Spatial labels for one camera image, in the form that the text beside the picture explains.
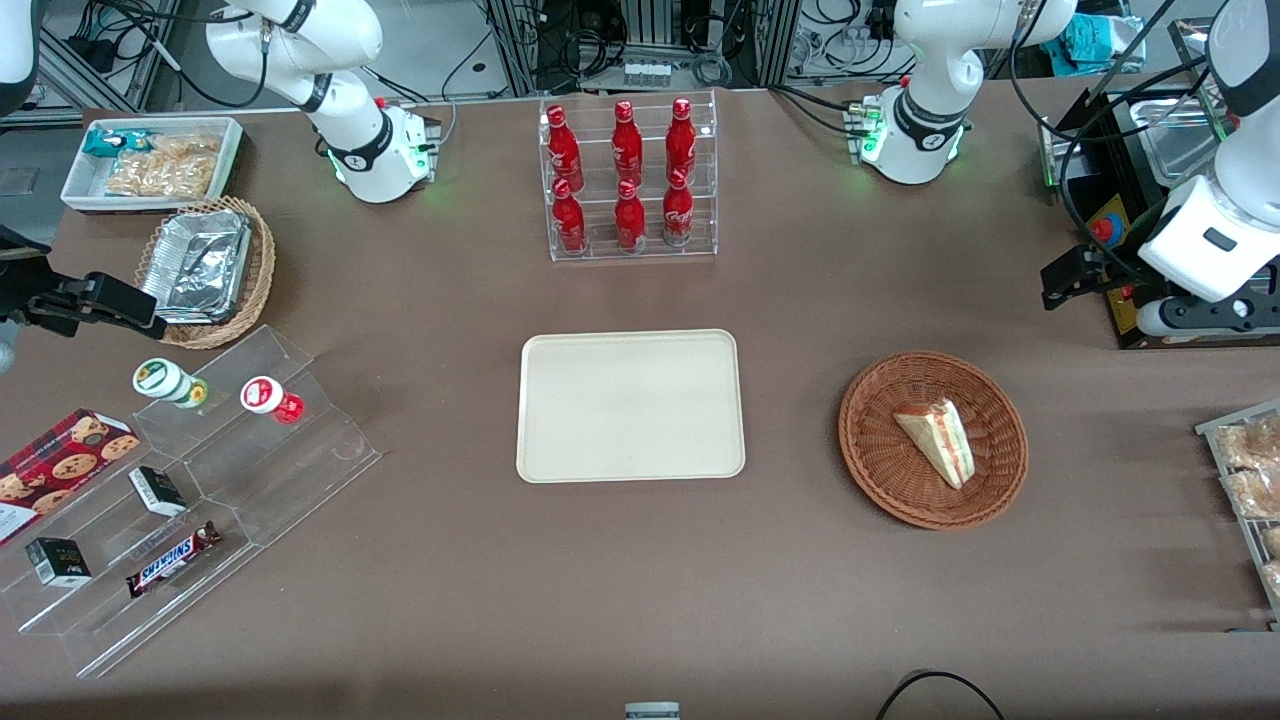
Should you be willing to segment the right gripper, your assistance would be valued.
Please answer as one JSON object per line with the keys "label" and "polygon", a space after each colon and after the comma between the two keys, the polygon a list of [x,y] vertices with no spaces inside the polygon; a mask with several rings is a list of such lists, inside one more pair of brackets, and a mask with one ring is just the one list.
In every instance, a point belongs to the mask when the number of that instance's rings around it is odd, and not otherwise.
{"label": "right gripper", "polygon": [[86,277],[86,307],[76,292],[52,288],[50,247],[1,225],[3,323],[27,323],[61,337],[74,337],[84,323],[102,322],[163,340],[166,322],[156,314],[157,300],[124,281],[101,272]]}

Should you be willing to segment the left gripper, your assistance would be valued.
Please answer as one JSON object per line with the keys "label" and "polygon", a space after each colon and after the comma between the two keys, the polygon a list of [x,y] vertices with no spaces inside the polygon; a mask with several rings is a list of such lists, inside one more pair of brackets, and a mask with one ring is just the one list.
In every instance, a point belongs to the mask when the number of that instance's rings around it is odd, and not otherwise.
{"label": "left gripper", "polygon": [[[1052,311],[1087,293],[1143,286],[1143,273],[1103,263],[1094,250],[1078,245],[1039,270],[1041,302]],[[1217,302],[1196,296],[1170,296],[1144,305],[1137,314],[1140,331],[1157,337],[1230,337],[1279,333],[1276,293],[1238,292]]]}

